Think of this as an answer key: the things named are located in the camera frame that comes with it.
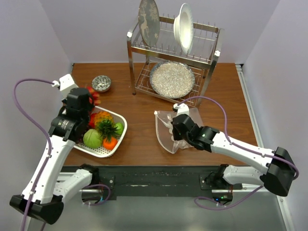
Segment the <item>white fake garlic pieces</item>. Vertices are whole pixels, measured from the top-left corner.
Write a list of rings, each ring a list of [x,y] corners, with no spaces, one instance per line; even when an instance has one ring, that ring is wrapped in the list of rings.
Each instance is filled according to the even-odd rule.
[[[172,153],[175,153],[178,149],[186,149],[188,148],[187,142],[186,141],[176,141],[174,140],[174,135],[173,135],[173,127],[172,127],[172,119],[173,115],[171,113],[167,114],[167,129],[169,134],[171,135],[171,148],[170,150]]]

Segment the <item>clear zip top bag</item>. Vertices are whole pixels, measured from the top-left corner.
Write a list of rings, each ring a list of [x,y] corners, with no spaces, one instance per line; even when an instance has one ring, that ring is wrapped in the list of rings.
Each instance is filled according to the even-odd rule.
[[[199,111],[197,108],[189,108],[189,116],[192,118],[192,120],[197,123],[199,126],[203,126],[203,122],[201,119],[201,116],[199,114]],[[174,111],[155,111],[155,129],[156,129],[156,136],[161,144],[161,146],[168,152],[172,153],[170,150],[171,148],[171,135],[168,132],[167,129],[167,114],[171,113],[173,115],[173,118],[176,117],[176,112]]]

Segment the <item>fake pineapple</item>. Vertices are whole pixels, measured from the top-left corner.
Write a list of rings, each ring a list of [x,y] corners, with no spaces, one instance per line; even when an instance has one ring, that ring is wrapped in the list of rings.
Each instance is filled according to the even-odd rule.
[[[108,112],[98,112],[94,116],[94,128],[108,141],[112,137],[118,138],[118,128],[116,128],[113,117]]]

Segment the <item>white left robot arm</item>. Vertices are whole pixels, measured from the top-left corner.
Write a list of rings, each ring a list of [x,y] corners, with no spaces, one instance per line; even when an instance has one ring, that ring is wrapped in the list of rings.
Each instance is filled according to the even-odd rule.
[[[10,206],[20,213],[47,224],[54,224],[62,214],[64,204],[84,187],[96,188],[100,183],[96,167],[83,164],[69,179],[56,184],[67,155],[90,121],[94,104],[88,89],[71,89],[64,106],[51,122],[47,144],[38,167],[21,194],[10,199]]]

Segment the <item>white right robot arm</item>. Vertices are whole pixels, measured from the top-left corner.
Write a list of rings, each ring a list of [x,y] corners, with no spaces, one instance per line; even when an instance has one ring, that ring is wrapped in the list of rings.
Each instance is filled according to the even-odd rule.
[[[263,186],[278,196],[288,195],[298,172],[286,149],[271,150],[232,139],[215,128],[198,126],[185,114],[173,118],[171,124],[174,140],[184,140],[197,150],[223,154],[247,164],[223,165],[213,177],[218,188],[243,183]]]

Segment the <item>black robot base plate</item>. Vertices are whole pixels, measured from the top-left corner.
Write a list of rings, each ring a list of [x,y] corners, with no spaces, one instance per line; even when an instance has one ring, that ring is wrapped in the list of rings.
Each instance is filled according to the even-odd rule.
[[[83,164],[93,174],[91,185],[104,184],[104,196],[197,197],[213,190],[242,189],[222,181],[219,166],[100,166]]]

